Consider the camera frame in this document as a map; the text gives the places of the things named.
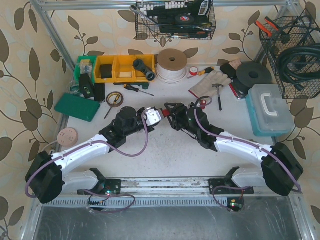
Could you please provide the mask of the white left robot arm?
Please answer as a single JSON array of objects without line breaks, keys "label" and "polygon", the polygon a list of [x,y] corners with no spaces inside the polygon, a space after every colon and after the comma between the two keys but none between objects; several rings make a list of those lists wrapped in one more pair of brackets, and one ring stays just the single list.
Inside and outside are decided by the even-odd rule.
[{"label": "white left robot arm", "polygon": [[[44,150],[38,153],[25,176],[25,195],[38,199],[42,204],[55,200],[61,194],[75,191],[93,196],[110,196],[108,180],[97,168],[83,172],[74,170],[111,152],[129,158],[140,156],[148,146],[148,134],[162,120],[158,113],[154,107],[141,108],[139,111],[123,107],[115,119],[91,139],[65,151],[49,154]],[[119,149],[126,143],[128,136],[140,131],[145,133],[145,142],[139,152],[126,153]]]}]

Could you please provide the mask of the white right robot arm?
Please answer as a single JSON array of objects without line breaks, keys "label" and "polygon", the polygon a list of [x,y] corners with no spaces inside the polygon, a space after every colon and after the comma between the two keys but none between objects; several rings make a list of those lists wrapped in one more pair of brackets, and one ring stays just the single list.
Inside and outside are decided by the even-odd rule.
[{"label": "white right robot arm", "polygon": [[240,188],[264,182],[274,193],[288,196],[291,192],[301,192],[298,180],[303,167],[291,150],[283,143],[266,145],[238,138],[208,121],[203,110],[191,103],[165,103],[163,114],[176,131],[188,133],[206,150],[238,156],[260,168],[259,173],[246,172],[234,183]]}]

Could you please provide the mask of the large red spring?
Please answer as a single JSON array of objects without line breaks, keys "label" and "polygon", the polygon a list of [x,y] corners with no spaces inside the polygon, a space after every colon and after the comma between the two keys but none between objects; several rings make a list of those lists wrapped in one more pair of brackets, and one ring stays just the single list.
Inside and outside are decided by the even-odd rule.
[{"label": "large red spring", "polygon": [[168,118],[170,116],[170,111],[168,109],[163,109],[162,114],[165,118]]},{"label": "large red spring", "polygon": [[202,110],[204,110],[205,108],[206,108],[206,106],[207,106],[207,101],[206,100],[201,100],[200,101],[200,108],[202,109]]}]

